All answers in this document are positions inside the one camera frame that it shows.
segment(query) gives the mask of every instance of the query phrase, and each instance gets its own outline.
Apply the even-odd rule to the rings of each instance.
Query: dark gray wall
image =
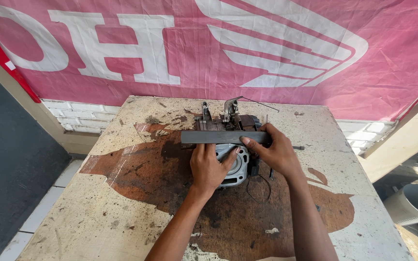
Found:
[[[69,161],[0,84],[0,253]]]

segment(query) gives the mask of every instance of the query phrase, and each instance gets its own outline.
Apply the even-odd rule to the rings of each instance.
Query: wooden table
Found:
[[[192,151],[180,150],[178,130],[193,127],[201,102],[129,97],[18,260],[143,260],[192,182]],[[213,115],[223,108],[223,101],[207,102]],[[293,145],[305,146],[296,154],[340,259],[412,260],[328,108],[270,106],[280,112],[248,102],[239,109],[261,122],[268,114]],[[261,175],[268,171],[262,163]],[[247,181],[217,190],[184,260],[294,256],[288,186],[278,173],[270,184],[266,204],[250,198]],[[249,191],[260,201],[269,192],[260,177]]]

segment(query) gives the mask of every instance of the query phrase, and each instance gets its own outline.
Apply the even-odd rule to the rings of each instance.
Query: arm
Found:
[[[194,182],[186,198],[165,227],[145,261],[182,260],[199,213],[222,183],[235,162],[240,147],[232,150],[223,163],[216,159],[215,144],[198,144],[191,156]]]
[[[267,131],[272,137],[273,142],[268,149],[249,138],[241,137],[240,139],[287,180],[290,190],[296,260],[337,261],[338,256],[315,207],[306,175],[301,169],[290,140],[270,123],[262,126],[260,130]]]

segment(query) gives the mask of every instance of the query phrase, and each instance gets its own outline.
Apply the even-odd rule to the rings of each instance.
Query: hand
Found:
[[[191,155],[189,165],[193,173],[194,187],[206,196],[212,196],[216,188],[224,181],[225,176],[232,168],[240,147],[230,151],[223,163],[216,158],[215,144],[198,144]]]
[[[243,142],[247,148],[255,151],[272,169],[285,176],[287,181],[298,176],[305,177],[290,139],[270,123],[263,125],[259,130],[267,131],[272,137],[272,145],[270,148],[264,148],[255,140],[244,136],[240,137],[241,142]]]

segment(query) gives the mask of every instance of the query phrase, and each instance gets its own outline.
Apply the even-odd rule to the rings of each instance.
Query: pink banner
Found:
[[[414,0],[0,0],[0,45],[48,99],[244,95],[394,120],[418,97]]]

